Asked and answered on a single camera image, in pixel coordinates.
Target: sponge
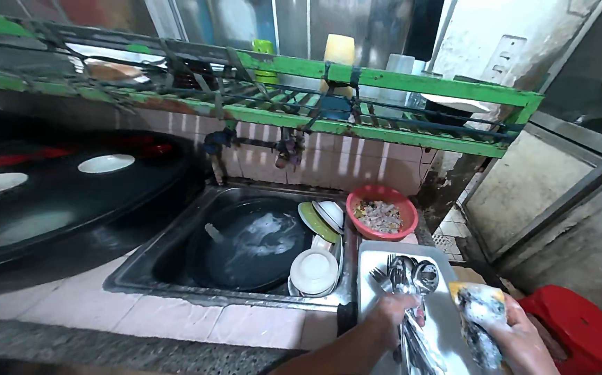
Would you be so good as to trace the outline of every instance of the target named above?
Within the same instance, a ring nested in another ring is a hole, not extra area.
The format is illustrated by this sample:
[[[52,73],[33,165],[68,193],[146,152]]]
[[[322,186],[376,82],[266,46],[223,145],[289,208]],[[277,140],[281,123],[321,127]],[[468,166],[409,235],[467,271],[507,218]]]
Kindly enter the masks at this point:
[[[449,292],[461,314],[461,333],[481,368],[497,369],[502,354],[484,326],[507,323],[505,295],[496,288],[471,282],[450,282]]]

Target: hand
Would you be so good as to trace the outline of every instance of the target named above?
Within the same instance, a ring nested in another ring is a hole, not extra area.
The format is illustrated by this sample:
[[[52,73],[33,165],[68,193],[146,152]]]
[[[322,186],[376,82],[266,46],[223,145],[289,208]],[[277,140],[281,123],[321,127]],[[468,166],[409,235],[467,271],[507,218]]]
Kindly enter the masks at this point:
[[[522,307],[505,294],[506,325],[484,326],[516,375],[556,375],[555,363]]]
[[[366,318],[367,321],[374,322],[382,329],[389,330],[390,335],[387,338],[387,346],[395,348],[398,346],[398,333],[396,327],[398,327],[405,318],[405,310],[414,308],[415,313],[422,311],[421,298],[418,295],[411,294],[385,294],[380,297],[375,307],[371,310]],[[417,316],[417,323],[420,326],[424,326],[423,312],[415,315]]]

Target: stack of plates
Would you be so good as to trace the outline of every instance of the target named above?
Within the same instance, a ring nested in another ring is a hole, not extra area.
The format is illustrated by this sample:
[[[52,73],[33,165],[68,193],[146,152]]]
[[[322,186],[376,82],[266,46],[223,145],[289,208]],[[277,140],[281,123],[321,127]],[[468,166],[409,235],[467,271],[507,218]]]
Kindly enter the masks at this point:
[[[303,202],[299,204],[299,216],[313,232],[330,243],[336,243],[344,234],[345,213],[334,201]]]

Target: spoon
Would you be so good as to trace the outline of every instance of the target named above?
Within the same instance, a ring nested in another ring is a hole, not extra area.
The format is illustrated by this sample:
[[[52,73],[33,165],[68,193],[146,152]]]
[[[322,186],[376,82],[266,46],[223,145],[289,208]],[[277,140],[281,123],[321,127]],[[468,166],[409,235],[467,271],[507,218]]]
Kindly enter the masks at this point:
[[[414,267],[412,274],[412,283],[422,297],[422,311],[425,315],[424,297],[438,288],[438,268],[431,261],[422,260]]]

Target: red plastic stool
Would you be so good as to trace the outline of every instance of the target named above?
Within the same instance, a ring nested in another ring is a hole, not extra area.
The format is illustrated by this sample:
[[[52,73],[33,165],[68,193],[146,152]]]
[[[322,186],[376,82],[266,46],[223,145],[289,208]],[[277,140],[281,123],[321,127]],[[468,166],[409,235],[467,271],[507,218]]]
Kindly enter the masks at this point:
[[[540,287],[518,303],[544,322],[571,351],[568,360],[555,362],[560,374],[602,372],[602,311],[594,303],[556,285]]]

